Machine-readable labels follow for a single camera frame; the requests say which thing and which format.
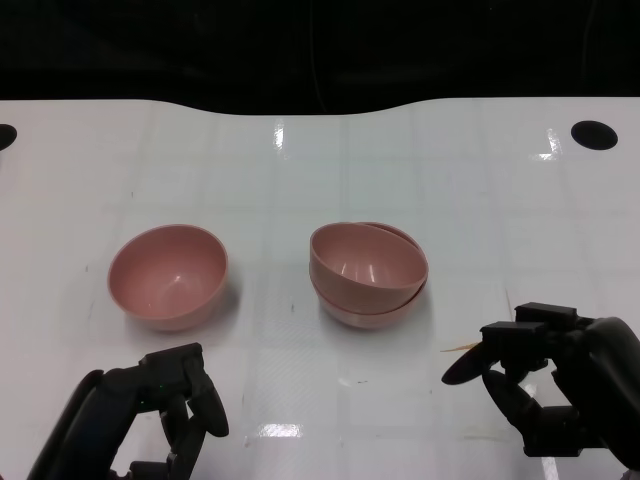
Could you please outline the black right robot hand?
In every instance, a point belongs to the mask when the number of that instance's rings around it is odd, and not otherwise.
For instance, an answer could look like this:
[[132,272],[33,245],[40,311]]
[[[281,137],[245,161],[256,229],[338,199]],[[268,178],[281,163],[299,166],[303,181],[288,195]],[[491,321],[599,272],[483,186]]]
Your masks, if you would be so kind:
[[[481,329],[481,341],[444,373],[446,385],[481,378],[516,428],[529,457],[577,457],[606,448],[639,468],[639,339],[617,317],[587,318],[574,308],[529,302],[513,321]],[[522,387],[549,364],[568,400],[541,406]]]

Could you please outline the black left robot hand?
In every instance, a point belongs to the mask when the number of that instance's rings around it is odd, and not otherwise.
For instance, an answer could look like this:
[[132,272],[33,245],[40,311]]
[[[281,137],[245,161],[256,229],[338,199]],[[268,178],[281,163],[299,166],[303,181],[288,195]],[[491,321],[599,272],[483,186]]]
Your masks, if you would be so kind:
[[170,450],[162,462],[132,462],[126,478],[190,478],[205,437],[229,434],[201,344],[147,354],[130,368],[89,372],[68,400],[30,478],[118,478],[115,456],[136,416],[148,412],[158,412]]

